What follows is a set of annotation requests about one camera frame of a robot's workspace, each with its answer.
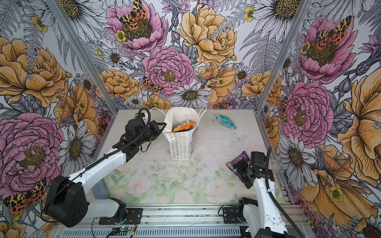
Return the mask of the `purple snack packet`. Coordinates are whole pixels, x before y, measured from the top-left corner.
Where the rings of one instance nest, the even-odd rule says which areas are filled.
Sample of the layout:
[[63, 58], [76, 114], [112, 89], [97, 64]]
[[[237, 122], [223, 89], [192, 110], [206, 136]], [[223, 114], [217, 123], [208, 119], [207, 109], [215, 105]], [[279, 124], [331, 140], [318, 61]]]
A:
[[243, 151], [239, 156], [233, 160], [225, 163], [225, 165], [239, 178], [242, 179], [242, 173], [248, 167], [250, 158], [246, 151]]

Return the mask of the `white printed paper bag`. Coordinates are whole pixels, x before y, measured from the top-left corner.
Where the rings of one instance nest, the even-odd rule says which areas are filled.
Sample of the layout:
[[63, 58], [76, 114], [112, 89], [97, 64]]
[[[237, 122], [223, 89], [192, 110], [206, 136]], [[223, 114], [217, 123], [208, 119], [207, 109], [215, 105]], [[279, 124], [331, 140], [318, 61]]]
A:
[[[196, 111], [193, 108], [173, 107], [165, 115], [166, 124], [163, 135], [169, 142], [170, 156], [173, 161], [190, 160], [196, 142], [197, 130], [202, 116], [207, 111], [207, 107]], [[185, 122], [193, 123], [188, 129], [175, 131], [175, 128], [183, 125]]]

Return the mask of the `pink yellow Fox's candy bag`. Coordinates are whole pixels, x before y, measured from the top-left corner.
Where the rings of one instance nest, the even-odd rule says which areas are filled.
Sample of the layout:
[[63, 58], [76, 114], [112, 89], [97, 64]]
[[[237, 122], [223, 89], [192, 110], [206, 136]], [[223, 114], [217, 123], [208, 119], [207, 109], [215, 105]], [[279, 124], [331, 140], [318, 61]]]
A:
[[192, 121], [189, 121], [189, 120], [186, 120], [184, 121], [183, 123], [175, 126], [172, 130], [172, 132], [182, 132], [182, 131], [189, 131], [193, 128], [193, 126], [195, 125], [194, 122]]

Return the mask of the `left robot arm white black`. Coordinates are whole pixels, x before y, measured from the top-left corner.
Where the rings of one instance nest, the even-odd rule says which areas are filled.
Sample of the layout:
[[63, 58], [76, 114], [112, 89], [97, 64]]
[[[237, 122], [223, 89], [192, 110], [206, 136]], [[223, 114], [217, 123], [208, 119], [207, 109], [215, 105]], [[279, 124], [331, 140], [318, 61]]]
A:
[[43, 214], [68, 228], [83, 219], [109, 218], [113, 223], [123, 223], [128, 215], [126, 204], [116, 198], [87, 200], [86, 194], [117, 167], [127, 163], [142, 145], [156, 140], [166, 127], [151, 119], [148, 109], [140, 109], [128, 121], [125, 133], [108, 153], [87, 167], [67, 177], [58, 176], [50, 185]]

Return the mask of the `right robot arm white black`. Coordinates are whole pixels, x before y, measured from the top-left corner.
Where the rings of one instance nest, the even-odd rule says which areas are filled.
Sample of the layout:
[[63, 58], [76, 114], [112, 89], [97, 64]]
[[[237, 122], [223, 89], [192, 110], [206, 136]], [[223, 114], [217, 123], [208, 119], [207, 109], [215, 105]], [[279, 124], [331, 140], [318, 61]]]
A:
[[282, 217], [299, 228], [284, 211], [275, 198], [275, 184], [269, 159], [272, 148], [267, 153], [252, 152], [249, 163], [240, 161], [236, 172], [247, 189], [252, 188], [256, 198], [242, 197], [238, 202], [237, 216], [248, 225], [252, 238], [291, 238]]

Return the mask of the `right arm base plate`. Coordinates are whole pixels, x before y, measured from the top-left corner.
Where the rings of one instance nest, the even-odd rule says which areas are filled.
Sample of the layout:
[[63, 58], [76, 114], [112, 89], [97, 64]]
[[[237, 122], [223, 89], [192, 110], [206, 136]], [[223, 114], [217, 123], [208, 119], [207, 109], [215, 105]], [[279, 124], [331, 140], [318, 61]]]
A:
[[239, 214], [238, 207], [237, 206], [222, 206], [221, 210], [219, 212], [222, 212], [220, 215], [223, 218], [224, 224], [244, 224], [246, 223], [246, 220]]

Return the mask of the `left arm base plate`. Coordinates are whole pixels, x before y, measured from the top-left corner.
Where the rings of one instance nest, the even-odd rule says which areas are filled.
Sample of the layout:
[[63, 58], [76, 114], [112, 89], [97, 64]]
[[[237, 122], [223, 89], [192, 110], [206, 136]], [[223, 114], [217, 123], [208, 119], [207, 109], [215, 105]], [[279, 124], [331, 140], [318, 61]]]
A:
[[142, 219], [142, 208], [125, 208], [118, 211], [114, 217], [102, 217], [99, 220], [100, 225], [139, 225]]

